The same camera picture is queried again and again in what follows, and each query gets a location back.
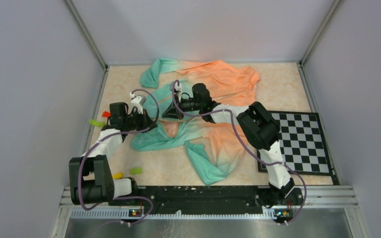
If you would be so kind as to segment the teal and orange jacket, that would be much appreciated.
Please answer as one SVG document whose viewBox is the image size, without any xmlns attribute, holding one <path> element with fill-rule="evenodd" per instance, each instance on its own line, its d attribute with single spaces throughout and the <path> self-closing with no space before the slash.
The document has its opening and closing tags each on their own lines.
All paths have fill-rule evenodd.
<svg viewBox="0 0 381 238">
<path fill-rule="evenodd" d="M 156 129 L 135 136 L 130 146 L 136 151 L 158 151 L 184 146 L 196 174 L 206 185 L 224 180 L 244 158 L 248 141 L 237 123 L 230 124 L 231 110 L 223 106 L 246 107 L 255 101 L 259 73 L 250 66 L 235 68 L 221 60 L 211 62 L 178 61 L 159 58 L 140 78 L 141 86 L 153 88 L 144 107 L 154 117 L 171 104 L 169 85 L 159 87 L 159 76 L 177 72 L 183 77 L 184 91 L 202 83 L 217 106 L 197 107 L 183 121 L 164 121 Z"/>
</svg>

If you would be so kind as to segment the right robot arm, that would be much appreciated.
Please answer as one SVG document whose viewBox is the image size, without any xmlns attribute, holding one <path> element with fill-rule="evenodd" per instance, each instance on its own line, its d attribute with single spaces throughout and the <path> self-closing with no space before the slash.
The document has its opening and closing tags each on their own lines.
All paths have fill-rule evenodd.
<svg viewBox="0 0 381 238">
<path fill-rule="evenodd" d="M 280 148 L 280 123 L 260 103 L 253 102 L 249 106 L 230 106 L 216 102 L 203 83 L 192 87 L 189 95 L 182 90 L 182 84 L 174 81 L 170 85 L 172 102 L 162 114 L 163 118 L 182 119 L 184 116 L 201 117 L 208 123 L 226 123 L 234 131 L 239 126 L 248 143 L 258 150 L 255 158 L 266 166 L 269 189 L 259 195 L 261 205 L 271 208 L 277 204 L 285 204 L 291 198 L 295 184 L 290 176 L 290 168 L 286 165 Z"/>
</svg>

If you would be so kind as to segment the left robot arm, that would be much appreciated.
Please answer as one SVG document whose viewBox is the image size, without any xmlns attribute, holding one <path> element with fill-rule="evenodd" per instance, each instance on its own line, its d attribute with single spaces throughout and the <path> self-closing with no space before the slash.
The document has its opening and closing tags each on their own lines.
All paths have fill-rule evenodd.
<svg viewBox="0 0 381 238">
<path fill-rule="evenodd" d="M 134 179 L 115 181 L 108 162 L 127 135 L 148 132 L 157 126 L 143 103 L 131 106 L 122 102 L 110 104 L 108 124 L 103 126 L 96 142 L 83 155 L 69 161 L 70 197 L 73 204 L 84 210 L 117 197 L 127 205 L 139 199 Z"/>
</svg>

